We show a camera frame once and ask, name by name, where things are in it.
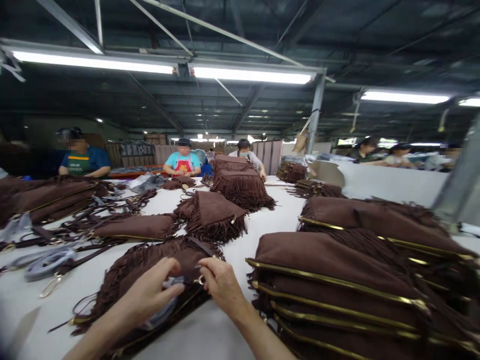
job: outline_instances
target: blue shirt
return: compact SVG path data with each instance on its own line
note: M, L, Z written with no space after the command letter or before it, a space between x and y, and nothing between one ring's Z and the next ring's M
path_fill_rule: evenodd
M63 157L61 166L68 168L69 167L69 155L71 151L67 152ZM102 150L99 147L89 146L85 154L88 156L88 162L90 163L91 171L94 172L100 168L110 166L109 155L106 151Z
M180 156L180 160L189 160L188 156ZM194 168L201 168L202 164L200 164L200 159L197 155L191 153L190 154L190 160L191 164L193 165ZM173 170L177 168L177 164L179 162L179 153L174 152L168 157L168 160L165 162L165 164L170 165Z

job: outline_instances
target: fluorescent light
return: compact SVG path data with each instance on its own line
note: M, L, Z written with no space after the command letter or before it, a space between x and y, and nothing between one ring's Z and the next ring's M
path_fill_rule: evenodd
M191 69L196 78L256 81L266 83L306 84L312 80L312 74L270 71L250 71L214 67L197 67Z
M367 91L361 97L362 100L389 101L398 103L439 104L444 103L449 96L422 95L406 92Z
M437 143L437 142L416 142L410 145L411 146L442 146L441 143Z
M460 106L480 107L480 97L471 97L458 103Z
M154 61L143 61L134 59L124 59L121 57L112 57L97 55L77 55L65 56L63 52L58 54L30 52L30 51L12 51L13 56L22 62L68 65L84 68L112 69L137 71L145 73L172 74L172 66L158 65Z

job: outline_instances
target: factory ceiling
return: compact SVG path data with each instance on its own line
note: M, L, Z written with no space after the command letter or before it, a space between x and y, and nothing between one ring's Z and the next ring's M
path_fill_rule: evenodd
M462 139L476 108L360 101L372 88L474 96L480 91L480 3L473 0L161 0L303 65L327 68L318 133L413 140ZM94 0L56 0L98 41ZM195 60L285 64L246 44L140 1L193 54L188 55L129 0L100 2L106 52L171 57L178 75L21 63L25 83L0 76L0 113L103 117L128 129L181 134L271 133L291 136L312 111L306 85L190 76ZM87 49L35 0L0 4L0 37ZM445 131L438 132L445 109Z

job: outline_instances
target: green apron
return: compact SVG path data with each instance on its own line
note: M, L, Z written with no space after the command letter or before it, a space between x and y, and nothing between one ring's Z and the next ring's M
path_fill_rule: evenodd
M71 175L85 176L92 173L90 166L90 153L79 154L72 152L68 154L68 173Z

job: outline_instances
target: hat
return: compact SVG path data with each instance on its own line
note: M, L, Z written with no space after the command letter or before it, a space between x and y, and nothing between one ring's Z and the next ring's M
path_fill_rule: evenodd
M179 138L176 144L178 146L188 146L189 148L192 147L192 143L190 142L190 140L184 137Z

